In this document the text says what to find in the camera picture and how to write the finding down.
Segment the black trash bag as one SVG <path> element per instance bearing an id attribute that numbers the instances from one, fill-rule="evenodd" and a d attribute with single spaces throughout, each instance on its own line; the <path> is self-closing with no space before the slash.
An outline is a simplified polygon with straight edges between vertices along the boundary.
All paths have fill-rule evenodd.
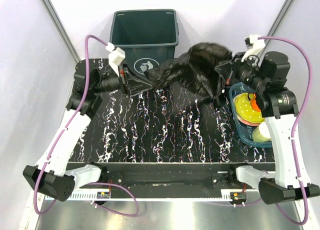
<path id="1" fill-rule="evenodd" d="M 218 86 L 226 83 L 215 67 L 232 57 L 232 51 L 221 44 L 200 42 L 178 58 L 166 60 L 144 74 L 154 89 L 163 89 L 178 82 L 193 94 L 213 99 Z"/>

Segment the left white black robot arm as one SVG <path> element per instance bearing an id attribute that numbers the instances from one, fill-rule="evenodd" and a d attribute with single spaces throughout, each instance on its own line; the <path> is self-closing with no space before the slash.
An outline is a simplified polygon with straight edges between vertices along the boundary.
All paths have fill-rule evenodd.
<path id="1" fill-rule="evenodd" d="M 75 66 L 72 94 L 59 129 L 49 147 L 35 165 L 27 165 L 23 176 L 35 193 L 41 193 L 64 202 L 75 189 L 92 183 L 103 188 L 108 183 L 107 169 L 97 163 L 67 170 L 69 158 L 80 136 L 96 115 L 102 103 L 101 93 L 119 90 L 126 97 L 132 97 L 152 85 L 144 74 L 130 70 L 126 63 L 115 72 L 108 59 L 89 59 L 89 86 L 85 101 L 81 103 L 86 83 L 86 62 Z"/>

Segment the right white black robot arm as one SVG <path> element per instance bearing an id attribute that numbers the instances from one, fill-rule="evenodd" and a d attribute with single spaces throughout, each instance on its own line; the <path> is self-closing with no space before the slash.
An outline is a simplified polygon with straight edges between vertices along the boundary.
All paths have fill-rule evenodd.
<path id="1" fill-rule="evenodd" d="M 228 185 L 239 188 L 244 183 L 257 189 L 267 205 L 318 197 L 320 187 L 313 184 L 305 169 L 299 141 L 299 107 L 295 94 L 285 84 L 290 70 L 287 55 L 267 52 L 262 60 L 244 53 L 223 61 L 214 69 L 228 85 L 241 82 L 256 93 L 271 137 L 275 173 L 269 174 L 251 165 L 239 165 L 227 175 Z"/>

